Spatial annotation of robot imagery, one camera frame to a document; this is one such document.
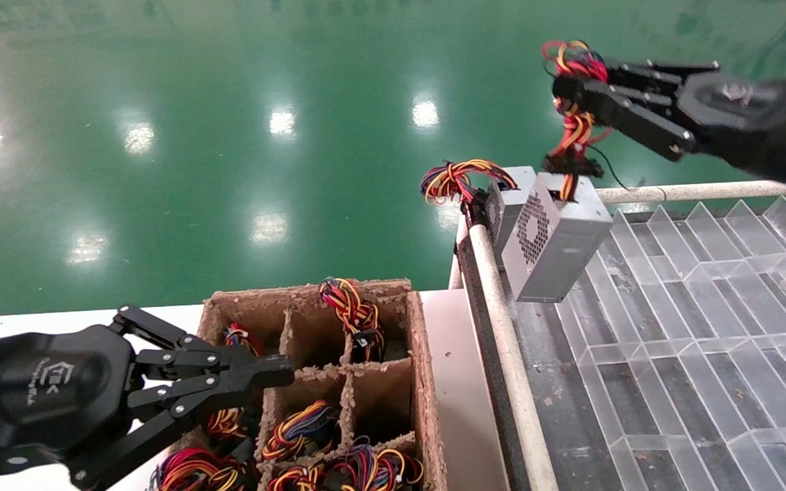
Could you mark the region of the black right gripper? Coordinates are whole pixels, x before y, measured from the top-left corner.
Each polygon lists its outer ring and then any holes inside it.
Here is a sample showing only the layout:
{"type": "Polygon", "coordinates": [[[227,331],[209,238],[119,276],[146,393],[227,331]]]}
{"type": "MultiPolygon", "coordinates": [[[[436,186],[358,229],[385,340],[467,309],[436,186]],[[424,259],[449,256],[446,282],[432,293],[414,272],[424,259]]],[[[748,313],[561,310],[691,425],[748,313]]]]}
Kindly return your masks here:
{"type": "Polygon", "coordinates": [[[779,81],[717,72],[716,61],[670,65],[608,60],[605,66],[608,84],[558,77],[554,96],[673,162],[693,150],[714,155],[776,108],[783,94],[779,81]]]}

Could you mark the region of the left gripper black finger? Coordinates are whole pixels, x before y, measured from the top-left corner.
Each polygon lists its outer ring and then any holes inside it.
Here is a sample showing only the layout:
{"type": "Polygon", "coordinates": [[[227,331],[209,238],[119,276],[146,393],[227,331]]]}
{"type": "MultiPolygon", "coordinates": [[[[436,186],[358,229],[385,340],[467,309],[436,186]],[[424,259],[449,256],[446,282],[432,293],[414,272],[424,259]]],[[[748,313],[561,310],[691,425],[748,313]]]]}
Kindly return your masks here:
{"type": "Polygon", "coordinates": [[[213,345],[168,321],[141,310],[122,306],[113,317],[112,331],[147,341],[155,349],[144,349],[135,357],[141,373],[152,380],[240,373],[246,380],[292,380],[292,363],[286,355],[258,357],[248,348],[213,345]]]}

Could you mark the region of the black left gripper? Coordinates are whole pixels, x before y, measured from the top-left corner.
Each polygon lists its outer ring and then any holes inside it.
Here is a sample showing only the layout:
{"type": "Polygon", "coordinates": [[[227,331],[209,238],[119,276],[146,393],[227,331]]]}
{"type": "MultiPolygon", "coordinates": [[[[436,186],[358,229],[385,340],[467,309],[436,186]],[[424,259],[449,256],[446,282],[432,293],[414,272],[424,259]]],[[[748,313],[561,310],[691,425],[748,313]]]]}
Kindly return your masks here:
{"type": "Polygon", "coordinates": [[[125,406],[134,358],[102,325],[0,338],[0,475],[71,459],[76,488],[110,488],[216,411],[293,382],[290,371],[222,371],[133,391],[125,406]]]}

